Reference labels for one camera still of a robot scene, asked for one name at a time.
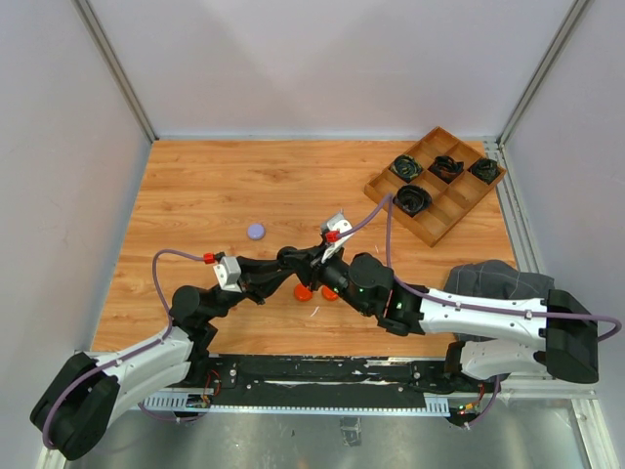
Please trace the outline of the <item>black earbud case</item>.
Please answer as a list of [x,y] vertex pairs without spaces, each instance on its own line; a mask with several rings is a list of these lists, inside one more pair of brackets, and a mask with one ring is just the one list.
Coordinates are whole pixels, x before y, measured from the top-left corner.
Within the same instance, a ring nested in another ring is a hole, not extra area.
[[287,266],[292,260],[293,256],[297,254],[299,250],[293,246],[284,246],[278,250],[276,254],[276,261],[281,266]]

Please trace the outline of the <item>orange earbud case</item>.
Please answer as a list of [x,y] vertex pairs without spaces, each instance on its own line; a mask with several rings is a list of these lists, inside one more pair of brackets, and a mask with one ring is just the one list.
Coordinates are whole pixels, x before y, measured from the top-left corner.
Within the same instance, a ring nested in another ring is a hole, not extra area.
[[333,289],[327,287],[321,289],[321,294],[327,301],[336,301],[339,298],[339,295]]
[[308,302],[313,298],[313,293],[304,285],[297,284],[293,289],[293,295],[299,302]]

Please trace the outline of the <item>purple earbud case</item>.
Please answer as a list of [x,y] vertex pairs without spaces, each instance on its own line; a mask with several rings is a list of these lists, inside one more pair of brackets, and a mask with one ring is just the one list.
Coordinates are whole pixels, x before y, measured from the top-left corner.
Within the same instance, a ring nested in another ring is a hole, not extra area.
[[260,240],[265,237],[266,228],[263,224],[254,223],[248,226],[246,234],[252,240]]

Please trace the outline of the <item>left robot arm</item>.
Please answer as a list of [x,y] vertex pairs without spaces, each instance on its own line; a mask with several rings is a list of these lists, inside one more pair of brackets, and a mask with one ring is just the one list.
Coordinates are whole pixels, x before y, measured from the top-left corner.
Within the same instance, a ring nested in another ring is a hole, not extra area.
[[206,254],[217,279],[211,288],[179,287],[164,304],[167,325],[120,352],[71,356],[30,413],[45,448],[75,460],[89,452],[130,407],[184,382],[202,384],[209,374],[208,346],[217,333],[211,321],[244,300],[262,304],[293,270],[280,260]]

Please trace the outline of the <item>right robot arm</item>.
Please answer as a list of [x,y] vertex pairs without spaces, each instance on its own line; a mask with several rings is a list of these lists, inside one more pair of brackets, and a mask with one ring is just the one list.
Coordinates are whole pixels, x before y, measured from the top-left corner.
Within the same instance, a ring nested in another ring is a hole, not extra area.
[[452,390],[541,370],[577,384],[599,380],[598,321],[586,311],[573,313],[576,301],[565,291],[552,290],[545,300],[468,297],[407,285],[368,253],[346,263],[340,252],[328,254],[319,246],[283,248],[278,258],[309,289],[328,287],[394,335],[467,335],[450,345],[442,367]]

